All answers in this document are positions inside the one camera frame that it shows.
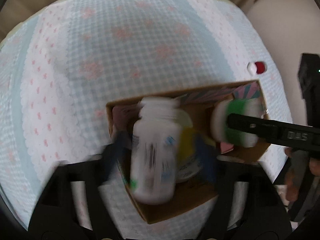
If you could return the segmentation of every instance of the white bottle cap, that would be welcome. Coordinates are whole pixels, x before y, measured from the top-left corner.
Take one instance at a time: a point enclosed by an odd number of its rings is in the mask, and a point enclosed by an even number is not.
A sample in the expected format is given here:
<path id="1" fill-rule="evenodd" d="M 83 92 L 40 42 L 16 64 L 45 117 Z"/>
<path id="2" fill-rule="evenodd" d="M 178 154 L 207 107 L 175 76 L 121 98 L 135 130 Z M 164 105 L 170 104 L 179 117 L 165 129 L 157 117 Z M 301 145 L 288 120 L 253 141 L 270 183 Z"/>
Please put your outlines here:
<path id="1" fill-rule="evenodd" d="M 172 98 L 146 97 L 141 100 L 140 117 L 176 118 L 179 101 Z"/>

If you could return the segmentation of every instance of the red and white object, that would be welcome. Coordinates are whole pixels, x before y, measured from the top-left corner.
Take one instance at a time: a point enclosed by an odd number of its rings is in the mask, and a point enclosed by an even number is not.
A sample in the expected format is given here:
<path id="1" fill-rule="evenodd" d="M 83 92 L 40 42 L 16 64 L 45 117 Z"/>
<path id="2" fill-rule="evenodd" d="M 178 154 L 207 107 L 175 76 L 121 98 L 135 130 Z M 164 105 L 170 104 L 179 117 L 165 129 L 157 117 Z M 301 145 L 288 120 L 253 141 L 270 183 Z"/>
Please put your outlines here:
<path id="1" fill-rule="evenodd" d="M 263 61 L 249 62 L 247 66 L 250 75 L 255 76 L 256 74 L 263 74 L 267 71 L 267 64 Z"/>

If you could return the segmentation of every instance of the quilted bedspread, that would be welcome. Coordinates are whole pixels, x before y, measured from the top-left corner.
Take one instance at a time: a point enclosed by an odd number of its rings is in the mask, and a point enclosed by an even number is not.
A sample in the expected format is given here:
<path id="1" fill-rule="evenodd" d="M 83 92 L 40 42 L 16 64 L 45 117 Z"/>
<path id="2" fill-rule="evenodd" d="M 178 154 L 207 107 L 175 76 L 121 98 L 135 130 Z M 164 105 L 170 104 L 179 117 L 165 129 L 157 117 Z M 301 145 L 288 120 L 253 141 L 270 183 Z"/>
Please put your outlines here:
<path id="1" fill-rule="evenodd" d="M 243 12 L 226 0 L 64 0 L 24 22 L 0 49 L 1 195 L 28 226 L 57 161 L 79 162 L 110 142 L 108 101 L 154 92 L 249 80 L 259 75 L 271 119 L 291 122 L 278 69 Z M 261 161 L 271 179 L 286 157 L 271 145 Z M 75 183 L 80 192 L 83 185 Z M 188 239 L 213 200 L 146 224 L 120 173 L 101 187 L 124 238 Z M 81 223 L 90 228 L 83 196 Z"/>

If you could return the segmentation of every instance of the pink pattern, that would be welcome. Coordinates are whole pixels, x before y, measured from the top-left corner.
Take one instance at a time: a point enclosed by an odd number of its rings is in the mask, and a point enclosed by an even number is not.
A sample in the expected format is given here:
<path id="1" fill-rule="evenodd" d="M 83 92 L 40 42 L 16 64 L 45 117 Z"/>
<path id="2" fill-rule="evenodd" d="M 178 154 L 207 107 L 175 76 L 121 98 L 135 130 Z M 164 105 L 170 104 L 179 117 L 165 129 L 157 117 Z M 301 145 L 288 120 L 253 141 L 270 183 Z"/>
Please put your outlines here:
<path id="1" fill-rule="evenodd" d="M 178 23 L 176 26 L 176 30 L 175 33 L 185 36 L 185 37 L 189 37 L 190 36 L 190 28 L 182 23 Z"/>
<path id="2" fill-rule="evenodd" d="M 139 71 L 139 69 L 138 69 L 137 67 L 133 67 L 133 68 L 131 69 L 131 77 L 132 77 L 132 78 L 139 78 L 139 77 L 141 77 L 140 71 Z"/>
<path id="3" fill-rule="evenodd" d="M 92 17 L 94 14 L 96 13 L 95 9 L 91 9 L 89 7 L 87 7 L 86 9 L 81 11 L 82 14 L 82 18 L 83 19 L 89 19 L 90 17 Z"/>
<path id="4" fill-rule="evenodd" d="M 104 116 L 104 113 L 105 113 L 104 110 L 96 110 L 94 112 L 96 117 L 102 117 L 102 116 Z"/>
<path id="5" fill-rule="evenodd" d="M 158 58 L 166 59 L 166 58 L 174 55 L 175 51 L 172 47 L 170 47 L 166 44 L 163 44 L 163 45 L 159 45 L 156 47 L 156 53 L 157 53 Z"/>
<path id="6" fill-rule="evenodd" d="M 256 82 L 252 83 L 252 85 L 250 86 L 250 89 L 246 95 L 246 98 L 252 98 L 252 96 L 259 90 L 260 90 L 260 88 L 259 88 L 258 84 Z"/>
<path id="7" fill-rule="evenodd" d="M 150 6 L 150 4 L 145 1 L 135 1 L 134 3 L 139 8 L 148 8 Z"/>
<path id="8" fill-rule="evenodd" d="M 9 176 L 11 176 L 11 171 L 8 168 L 5 168 L 5 173 L 8 174 Z"/>
<path id="9" fill-rule="evenodd" d="M 233 16 L 232 15 L 230 15 L 230 14 L 226 14 L 226 18 L 228 19 L 228 20 L 230 20 L 230 21 L 232 21 L 233 20 Z"/>
<path id="10" fill-rule="evenodd" d="M 195 67 L 201 67 L 202 66 L 202 62 L 199 60 L 198 57 L 195 58 L 194 65 L 195 65 Z"/>
<path id="11" fill-rule="evenodd" d="M 173 12 L 175 10 L 175 7 L 173 6 L 168 6 L 167 7 L 167 10 L 170 11 L 170 12 Z"/>
<path id="12" fill-rule="evenodd" d="M 85 41 L 87 41 L 88 39 L 90 39 L 91 38 L 91 35 L 90 34 L 83 34 L 83 39 L 85 40 Z"/>
<path id="13" fill-rule="evenodd" d="M 81 69 L 79 70 L 79 73 L 84 73 L 84 76 L 88 80 L 97 79 L 102 74 L 102 66 L 100 63 L 96 62 L 85 62 Z"/>
<path id="14" fill-rule="evenodd" d="M 151 27 L 153 25 L 153 20 L 148 19 L 144 21 L 144 25 L 148 28 Z"/>
<path id="15" fill-rule="evenodd" d="M 118 40 L 125 41 L 132 37 L 132 33 L 125 28 L 112 28 L 113 36 Z"/>
<path id="16" fill-rule="evenodd" d="M 12 152 L 11 150 L 9 150 L 8 156 L 9 156 L 9 160 L 10 160 L 12 163 L 16 162 L 16 159 L 14 158 L 13 152 Z"/>
<path id="17" fill-rule="evenodd" d="M 238 98 L 244 98 L 244 91 L 245 89 L 244 88 L 241 88 L 238 91 Z"/>

